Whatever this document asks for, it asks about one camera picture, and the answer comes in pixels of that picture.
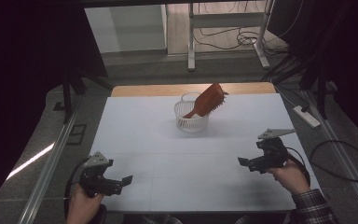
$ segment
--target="hand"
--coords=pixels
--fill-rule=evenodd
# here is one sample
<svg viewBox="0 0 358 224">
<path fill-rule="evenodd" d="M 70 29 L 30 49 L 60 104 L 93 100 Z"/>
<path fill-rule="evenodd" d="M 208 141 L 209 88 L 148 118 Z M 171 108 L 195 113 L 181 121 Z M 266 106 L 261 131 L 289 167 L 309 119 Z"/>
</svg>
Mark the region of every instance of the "hand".
<svg viewBox="0 0 358 224">
<path fill-rule="evenodd" d="M 298 165 L 291 160 L 287 160 L 282 168 L 269 168 L 266 171 L 274 175 L 275 179 L 292 194 L 310 191 L 307 179 Z"/>
<path fill-rule="evenodd" d="M 77 185 L 71 196 L 66 223 L 89 223 L 97 214 L 103 196 L 103 194 L 97 194 L 94 198 L 91 198 L 83 188 Z"/>
</svg>

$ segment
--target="white plastic basket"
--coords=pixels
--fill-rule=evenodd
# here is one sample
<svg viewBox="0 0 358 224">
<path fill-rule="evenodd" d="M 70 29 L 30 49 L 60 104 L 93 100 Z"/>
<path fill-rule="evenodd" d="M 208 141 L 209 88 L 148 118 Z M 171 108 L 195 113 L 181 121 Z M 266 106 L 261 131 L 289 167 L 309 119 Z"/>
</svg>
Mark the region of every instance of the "white plastic basket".
<svg viewBox="0 0 358 224">
<path fill-rule="evenodd" d="M 204 130 L 208 124 L 209 115 L 204 117 L 184 119 L 183 116 L 188 114 L 194 108 L 195 101 L 184 100 L 184 97 L 189 94 L 200 94 L 199 92 L 189 92 L 182 95 L 181 100 L 175 104 L 174 112 L 176 116 L 176 126 L 185 133 L 198 133 Z"/>
</svg>

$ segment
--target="white table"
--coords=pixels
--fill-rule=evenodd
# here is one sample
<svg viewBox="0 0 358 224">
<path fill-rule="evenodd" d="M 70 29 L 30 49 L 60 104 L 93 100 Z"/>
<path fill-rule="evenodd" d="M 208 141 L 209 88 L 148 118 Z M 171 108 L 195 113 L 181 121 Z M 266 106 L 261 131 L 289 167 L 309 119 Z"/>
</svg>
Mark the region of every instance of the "white table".
<svg viewBox="0 0 358 224">
<path fill-rule="evenodd" d="M 272 175 L 250 172 L 238 157 L 262 155 L 257 136 L 267 128 L 293 129 L 277 93 L 229 95 L 197 134 L 175 126 L 173 106 L 180 96 L 110 97 L 90 155 L 113 159 L 104 176 L 133 175 L 121 195 L 104 197 L 109 211 L 253 212 L 295 208 L 290 193 Z M 282 136 L 297 149 L 319 184 L 296 133 Z"/>
</svg>

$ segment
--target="plaid sleeve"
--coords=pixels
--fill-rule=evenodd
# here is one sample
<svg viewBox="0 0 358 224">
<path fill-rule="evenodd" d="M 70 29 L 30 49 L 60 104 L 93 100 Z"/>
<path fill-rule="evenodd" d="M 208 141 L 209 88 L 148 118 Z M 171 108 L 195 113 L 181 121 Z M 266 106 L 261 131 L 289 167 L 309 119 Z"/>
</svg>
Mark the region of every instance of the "plaid sleeve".
<svg viewBox="0 0 358 224">
<path fill-rule="evenodd" d="M 318 189 L 293 195 L 296 204 L 296 217 L 302 224 L 338 224 L 324 196 Z"/>
</svg>

